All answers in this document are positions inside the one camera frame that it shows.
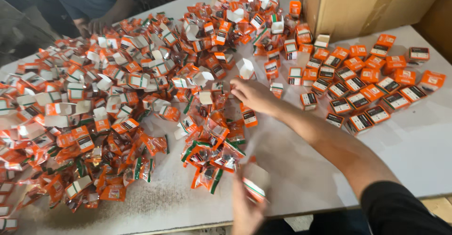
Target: brown cardboard box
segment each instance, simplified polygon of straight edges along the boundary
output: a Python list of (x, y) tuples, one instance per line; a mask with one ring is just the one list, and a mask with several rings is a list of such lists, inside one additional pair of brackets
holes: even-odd
[(415, 24), (435, 0), (300, 0), (313, 36), (330, 42)]

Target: hand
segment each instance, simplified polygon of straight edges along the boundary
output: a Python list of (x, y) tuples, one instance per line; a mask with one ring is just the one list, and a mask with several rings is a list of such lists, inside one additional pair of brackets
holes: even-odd
[(88, 31), (90, 34), (104, 34), (104, 27), (111, 27), (113, 24), (113, 18), (104, 15), (101, 18), (92, 19), (88, 24)]
[(242, 182), (241, 170), (234, 174), (232, 181), (232, 197), (234, 222), (232, 235), (252, 235), (261, 226), (266, 202), (255, 205), (247, 198), (247, 191)]
[(231, 94), (240, 99), (244, 105), (254, 111), (263, 112), (272, 115), (281, 102), (275, 95), (262, 83), (255, 81), (245, 81), (240, 78), (230, 80), (232, 85)]

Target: table surface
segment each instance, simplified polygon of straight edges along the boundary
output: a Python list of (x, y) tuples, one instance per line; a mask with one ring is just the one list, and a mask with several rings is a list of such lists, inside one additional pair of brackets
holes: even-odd
[[(186, 6), (199, 1), (210, 3), (211, 0), (176, 0), (138, 17), (145, 19), (148, 13), (165, 11), (169, 17), (178, 19), (186, 11)], [(289, 1), (280, 0), (285, 12)], [(452, 77), (451, 65), (412, 27), (400, 27), (385, 33), (397, 36), (389, 52), (391, 56), (402, 55), (411, 46), (430, 48), (431, 59), (418, 70), (418, 79), (425, 69)], [(363, 44), (369, 50), (378, 35), (341, 41), (331, 44), (329, 49)], [(240, 47), (234, 58), (236, 61), (243, 57), (250, 59), (259, 81), (269, 85), (263, 71), (265, 58), (254, 58), (251, 54), (252, 46), (249, 44)], [(16, 65), (11, 63), (2, 67), (1, 75), (13, 72)], [(276, 82), (284, 83), (283, 99), (299, 106), (299, 95), (308, 89), (288, 86), (285, 83), (288, 68), (295, 62), (283, 61), (282, 65)], [(237, 75), (236, 68), (228, 72), (229, 78), (234, 75)], [(448, 140), (452, 126), (451, 88), (452, 81), (448, 79), (440, 90), (420, 104), (393, 114), (389, 121), (358, 137), (387, 163), (416, 197), (452, 192), (452, 183), (449, 183), (447, 175), (452, 173), (452, 143)], [(327, 100), (320, 103), (314, 112), (325, 117)], [(246, 130), (246, 155), (255, 154), (259, 165), (271, 175), (269, 200), (272, 204), (268, 215), (309, 213), (358, 205), (339, 170), (297, 134), (263, 114), (258, 114), (258, 122), (258, 126)], [(176, 123), (150, 117), (144, 124), (154, 128), (154, 135), (168, 133), (171, 150), (169, 155), (156, 156), (151, 183), (138, 181), (131, 184), (123, 203), (102, 201), (98, 209), (81, 207), (75, 214), (64, 204), (48, 209), (48, 197), (43, 197), (22, 210), (20, 229), (16, 234), (153, 234), (231, 221), (231, 174), (223, 174), (214, 195), (205, 188), (190, 189), (195, 168), (182, 166), (180, 153), (184, 143), (176, 141), (173, 136)]]

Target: wall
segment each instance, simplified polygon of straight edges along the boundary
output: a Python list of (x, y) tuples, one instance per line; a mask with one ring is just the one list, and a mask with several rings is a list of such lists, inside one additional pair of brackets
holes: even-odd
[(452, 0), (436, 0), (413, 27), (452, 63)]

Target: black sleeve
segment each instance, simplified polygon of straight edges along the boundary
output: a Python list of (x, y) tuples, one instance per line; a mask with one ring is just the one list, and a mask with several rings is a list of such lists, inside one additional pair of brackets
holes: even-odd
[(452, 235), (441, 218), (430, 213), (404, 186), (376, 182), (361, 197), (361, 206), (374, 235)]

